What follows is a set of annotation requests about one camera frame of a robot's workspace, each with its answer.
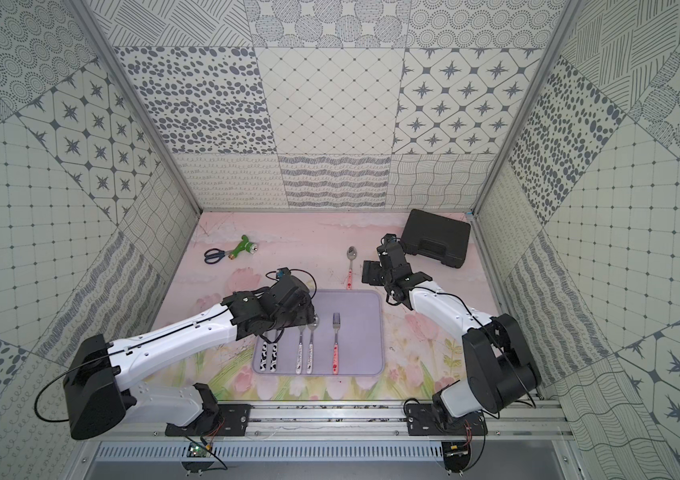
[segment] black plastic case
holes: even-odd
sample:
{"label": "black plastic case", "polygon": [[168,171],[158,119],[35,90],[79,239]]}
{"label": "black plastic case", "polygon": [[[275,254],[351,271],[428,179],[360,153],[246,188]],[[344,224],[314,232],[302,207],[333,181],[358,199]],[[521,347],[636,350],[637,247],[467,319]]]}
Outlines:
{"label": "black plastic case", "polygon": [[470,224],[414,209],[400,241],[409,255],[425,255],[460,268],[468,252]]}

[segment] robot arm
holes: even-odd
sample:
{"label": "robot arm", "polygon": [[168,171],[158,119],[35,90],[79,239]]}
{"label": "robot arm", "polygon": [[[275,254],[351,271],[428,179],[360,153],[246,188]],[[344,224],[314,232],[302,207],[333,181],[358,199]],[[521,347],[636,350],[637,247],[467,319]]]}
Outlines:
{"label": "robot arm", "polygon": [[389,305],[426,315],[463,343],[467,380],[433,396],[444,423],[480,409],[497,413],[537,386],[537,365],[513,317],[469,308],[430,276],[413,273],[395,235],[384,236],[377,251],[380,261],[364,262],[362,282],[383,286]]}
{"label": "robot arm", "polygon": [[220,408],[208,385],[173,389],[150,386],[143,379],[213,346],[313,322],[306,285],[286,268],[276,278],[272,286],[235,292],[198,315],[153,332],[109,343],[101,334],[83,341],[72,363],[78,367],[63,382],[71,437],[92,438],[120,422],[165,422],[168,436],[213,430]]}

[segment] silver spoon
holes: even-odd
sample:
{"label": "silver spoon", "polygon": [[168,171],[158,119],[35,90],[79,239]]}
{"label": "silver spoon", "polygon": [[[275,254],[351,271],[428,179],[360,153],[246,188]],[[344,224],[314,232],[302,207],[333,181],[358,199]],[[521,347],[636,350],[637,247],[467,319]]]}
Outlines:
{"label": "silver spoon", "polygon": [[356,258],[356,247],[349,246],[348,252],[346,252],[345,256],[351,261],[351,263],[348,265],[348,282],[345,285],[345,289],[350,290],[351,282],[353,281],[353,259]]}

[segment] blue scissors handle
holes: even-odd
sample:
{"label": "blue scissors handle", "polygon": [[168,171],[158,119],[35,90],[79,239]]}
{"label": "blue scissors handle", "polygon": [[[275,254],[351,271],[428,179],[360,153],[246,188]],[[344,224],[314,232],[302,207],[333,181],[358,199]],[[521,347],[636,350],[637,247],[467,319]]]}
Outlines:
{"label": "blue scissors handle", "polygon": [[204,252],[204,263],[208,265],[214,265],[225,257],[226,252],[224,250],[220,250],[219,248],[210,248]]}

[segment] red floral handle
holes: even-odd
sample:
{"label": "red floral handle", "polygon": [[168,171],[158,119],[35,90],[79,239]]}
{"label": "red floral handle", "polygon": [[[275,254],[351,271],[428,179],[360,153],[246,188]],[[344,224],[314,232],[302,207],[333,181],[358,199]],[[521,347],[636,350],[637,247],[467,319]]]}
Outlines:
{"label": "red floral handle", "polygon": [[332,374],[337,375],[339,370],[338,365],[338,344],[335,343],[335,356],[332,358]]}

